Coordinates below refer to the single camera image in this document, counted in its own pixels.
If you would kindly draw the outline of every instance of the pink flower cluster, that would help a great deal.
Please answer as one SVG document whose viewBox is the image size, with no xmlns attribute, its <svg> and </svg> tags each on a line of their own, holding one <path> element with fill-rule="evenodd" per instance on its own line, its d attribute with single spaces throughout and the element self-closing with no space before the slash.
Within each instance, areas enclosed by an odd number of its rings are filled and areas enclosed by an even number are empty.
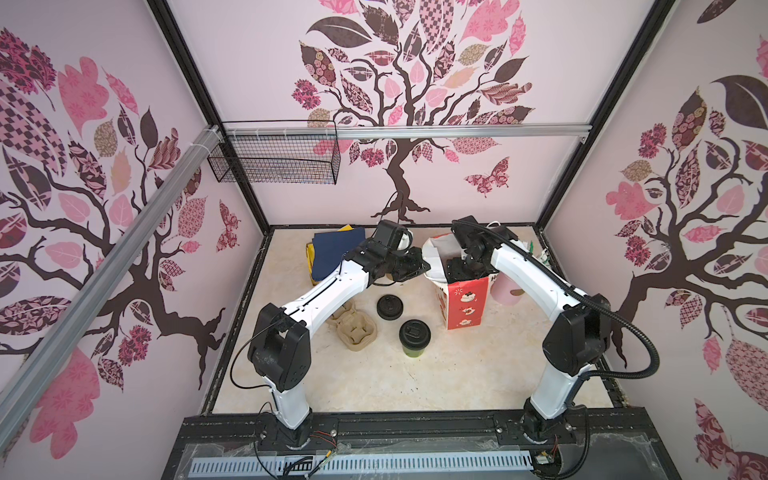
<svg viewBox="0 0 768 480">
<path fill-rule="evenodd" d="M 118 360 L 125 366 L 129 366 L 134 360 L 147 358 L 147 347 L 152 340 L 152 334 L 141 325 L 136 325 L 130 331 L 131 339 L 123 339 L 118 351 Z"/>
<path fill-rule="evenodd" d="M 291 97 L 298 101 L 302 107 L 307 110 L 320 105 L 320 97 L 315 95 L 317 88 L 309 80 L 299 80 L 296 82 L 296 90 L 293 91 Z"/>
<path fill-rule="evenodd" d="M 650 250 L 645 246 L 645 240 L 637 235 L 629 237 L 624 257 L 636 266 L 643 266 L 650 259 Z"/>
<path fill-rule="evenodd" d="M 667 139 L 667 128 L 664 124 L 655 124 L 653 130 L 644 131 L 640 136 L 640 148 L 637 152 L 642 158 L 653 158 L 659 153 L 659 145 L 664 145 Z"/>
</svg>

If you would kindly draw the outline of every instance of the pink wall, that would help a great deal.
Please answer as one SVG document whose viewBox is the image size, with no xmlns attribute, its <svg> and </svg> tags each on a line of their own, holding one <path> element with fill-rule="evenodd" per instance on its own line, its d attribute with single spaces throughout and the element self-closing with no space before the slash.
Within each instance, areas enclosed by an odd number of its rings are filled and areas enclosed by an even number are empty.
<svg viewBox="0 0 768 480">
<path fill-rule="evenodd" d="M 658 347 L 658 374 L 621 385 L 681 476 L 766 478 L 768 4 L 709 4 L 681 2 L 547 234 Z"/>
<path fill-rule="evenodd" d="M 65 3 L 2 8 L 3 385 L 204 127 L 142 1 Z M 181 419 L 199 412 L 260 240 L 237 187 L 204 164 L 0 475 L 159 477 Z"/>
<path fill-rule="evenodd" d="M 509 118 L 534 124 L 587 122 L 651 4 L 310 0 L 297 8 L 295 2 L 172 3 L 225 120 L 332 117 L 341 123 L 349 117 L 349 125 L 418 125 L 422 107 L 427 125 L 459 115 L 462 124 L 475 123 L 486 112 L 499 116 L 480 123 Z M 346 34 L 350 30 L 336 24 L 360 33 Z M 412 34 L 425 48 L 423 61 L 417 55 L 382 59 L 395 57 L 398 44 L 410 51 Z M 497 48 L 501 56 L 486 69 L 485 59 Z M 512 65 L 519 67 L 514 76 Z M 412 92 L 410 99 L 406 91 Z M 393 112 L 401 108 L 398 119 Z M 473 147 L 464 140 L 413 139 L 397 141 L 391 157 L 387 140 L 350 144 L 341 145 L 335 186 L 255 184 L 270 222 L 375 223 L 372 217 L 382 212 L 392 220 L 418 223 L 448 222 L 457 214 L 535 221 L 575 140 L 497 138 Z M 414 154 L 417 149 L 427 149 L 429 157 Z M 350 156 L 357 150 L 360 159 Z M 368 161 L 362 158 L 366 150 Z M 495 169 L 498 175 L 492 175 Z"/>
</svg>

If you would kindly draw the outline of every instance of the beige floor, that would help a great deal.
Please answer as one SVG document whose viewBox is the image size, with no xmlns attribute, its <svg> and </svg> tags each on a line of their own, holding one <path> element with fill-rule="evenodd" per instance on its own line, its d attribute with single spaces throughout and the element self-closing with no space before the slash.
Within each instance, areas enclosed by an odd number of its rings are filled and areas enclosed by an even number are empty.
<svg viewBox="0 0 768 480">
<path fill-rule="evenodd" d="M 523 241 L 535 242 L 533 229 L 513 229 Z M 262 306 L 283 305 L 312 287 L 304 246 L 321 230 L 277 230 L 270 244 L 235 352 L 253 335 Z M 414 228 L 414 245 L 449 229 Z M 390 287 L 371 286 L 354 297 L 356 308 L 376 321 L 378 338 L 360 352 L 349 351 L 325 324 L 312 338 L 312 367 L 304 379 L 306 397 L 316 412 L 407 410 L 519 409 L 538 384 L 546 359 L 541 341 L 551 325 L 530 296 L 515 306 L 489 298 L 482 324 L 448 331 L 432 283 L 420 276 Z M 376 315 L 376 301 L 385 293 L 405 304 L 400 319 L 387 322 Z M 432 330 L 432 341 L 418 359 L 406 356 L 398 330 L 406 319 L 420 319 Z M 235 381 L 258 385 L 261 377 L 245 353 L 234 368 Z M 257 412 L 271 395 L 267 389 L 242 390 L 221 386 L 215 413 Z M 600 379 L 584 384 L 576 403 L 610 407 Z"/>
</svg>

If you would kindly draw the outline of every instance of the black wire basket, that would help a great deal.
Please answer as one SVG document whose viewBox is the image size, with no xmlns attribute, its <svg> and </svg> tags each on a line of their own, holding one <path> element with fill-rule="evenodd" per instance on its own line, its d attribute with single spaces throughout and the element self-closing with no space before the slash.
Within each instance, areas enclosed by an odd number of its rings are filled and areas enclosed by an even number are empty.
<svg viewBox="0 0 768 480">
<path fill-rule="evenodd" d="M 227 139 L 208 157 L 219 182 L 336 184 L 341 154 L 335 121 L 224 123 L 238 128 L 227 127 Z"/>
</svg>

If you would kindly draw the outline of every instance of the pink leaf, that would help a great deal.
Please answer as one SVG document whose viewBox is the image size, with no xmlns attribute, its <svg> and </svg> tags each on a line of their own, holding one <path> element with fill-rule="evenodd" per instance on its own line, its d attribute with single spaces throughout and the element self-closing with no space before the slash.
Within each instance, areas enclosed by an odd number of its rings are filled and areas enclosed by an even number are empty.
<svg viewBox="0 0 768 480">
<path fill-rule="evenodd" d="M 400 93 L 400 85 L 398 85 L 396 81 L 388 77 L 384 82 L 384 95 L 386 95 L 387 98 L 394 98 L 398 96 L 399 93 Z"/>
<path fill-rule="evenodd" d="M 525 40 L 525 22 L 523 16 L 520 15 L 515 24 L 512 26 L 512 34 L 509 36 L 509 52 L 514 56 Z"/>
<path fill-rule="evenodd" d="M 200 248 L 200 244 L 194 240 L 186 242 L 181 246 L 181 249 L 187 253 L 195 253 L 198 248 Z"/>
<path fill-rule="evenodd" d="M 724 214 L 736 215 L 744 207 L 744 189 L 741 184 L 727 190 L 717 199 L 717 209 Z"/>
<path fill-rule="evenodd" d="M 83 247 L 75 242 L 59 242 L 49 245 L 45 252 L 57 265 L 75 268 L 83 257 Z"/>
<path fill-rule="evenodd" d="M 424 67 L 422 67 L 422 63 L 420 61 L 417 61 L 413 65 L 413 68 L 411 68 L 411 73 L 409 74 L 409 78 L 411 80 L 411 84 L 413 85 L 422 83 L 426 78 L 426 73 L 424 73 Z"/>
<path fill-rule="evenodd" d="M 83 124 L 107 116 L 103 109 L 109 100 L 109 91 L 99 85 L 96 62 L 80 57 L 80 71 L 65 65 L 65 72 L 58 72 L 58 90 L 61 103 L 72 119 L 72 123 L 83 134 Z"/>
<path fill-rule="evenodd" d="M 88 204 L 75 195 L 59 194 L 58 201 L 61 204 L 64 215 L 73 222 L 85 222 L 91 215 L 91 208 Z"/>
<path fill-rule="evenodd" d="M 134 211 L 128 202 L 128 197 L 121 195 L 109 207 L 109 220 L 119 227 L 128 228 L 134 221 Z"/>
<path fill-rule="evenodd" d="M 437 107 L 445 99 L 445 94 L 447 93 L 448 91 L 444 88 L 436 88 L 435 90 L 430 90 L 426 95 L 427 105 L 433 108 Z"/>
<path fill-rule="evenodd" d="M 694 243 L 704 243 L 714 239 L 720 235 L 720 232 L 722 231 L 723 229 L 715 225 L 703 225 L 702 227 L 688 230 L 687 233 L 684 233 L 683 237 L 686 237 Z"/>
<path fill-rule="evenodd" d="M 458 155 L 453 150 L 446 150 L 445 158 L 449 159 L 452 162 L 458 163 Z"/>
<path fill-rule="evenodd" d="M 768 247 L 763 247 L 757 252 L 755 268 L 763 275 L 768 275 Z"/>
<path fill-rule="evenodd" d="M 701 349 L 704 354 L 704 361 L 710 367 L 710 373 L 714 373 L 720 366 L 720 359 L 723 357 L 723 352 L 720 351 L 720 344 L 717 342 L 717 337 L 712 335 Z"/>
</svg>

